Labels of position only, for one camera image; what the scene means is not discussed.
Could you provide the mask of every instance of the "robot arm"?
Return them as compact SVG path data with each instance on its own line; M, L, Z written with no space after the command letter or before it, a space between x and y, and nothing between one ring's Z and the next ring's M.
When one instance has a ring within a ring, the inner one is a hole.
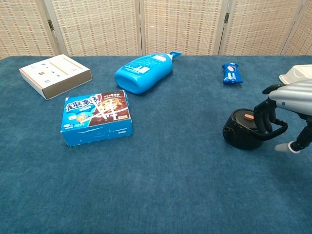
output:
M272 135L271 123L282 125L283 122L276 119L276 108L292 111L297 113L301 119L306 120L307 126L299 134L296 141L279 144L275 149L299 153L300 150L308 147L312 142L312 80L298 81L288 85L271 85L262 93L268 94L269 97L254 108L254 121L258 131L264 135Z

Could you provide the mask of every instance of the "blue carpet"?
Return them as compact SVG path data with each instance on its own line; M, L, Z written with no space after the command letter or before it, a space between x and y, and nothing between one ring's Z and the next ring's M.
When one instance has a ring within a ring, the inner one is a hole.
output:
M118 90L114 73L135 57L72 57L93 80L44 100L19 68L46 57L0 61L0 233L311 233L312 146L274 151L305 121L278 109L283 135L254 151L227 144L231 112L310 56L181 56L140 95L128 93L132 136L68 147L66 97ZM242 84L224 85L235 62Z

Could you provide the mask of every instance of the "detergent bottle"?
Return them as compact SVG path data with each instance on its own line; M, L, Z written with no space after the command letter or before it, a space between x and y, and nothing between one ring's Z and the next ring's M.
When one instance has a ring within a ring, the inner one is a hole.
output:
M173 58L182 53L155 53L137 58L115 73L117 85L133 94L142 94L172 71Z

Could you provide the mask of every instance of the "blue snack box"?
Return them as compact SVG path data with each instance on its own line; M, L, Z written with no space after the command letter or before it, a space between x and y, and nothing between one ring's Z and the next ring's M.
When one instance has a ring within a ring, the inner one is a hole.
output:
M61 133L69 146L129 136L132 132L124 90L65 100Z

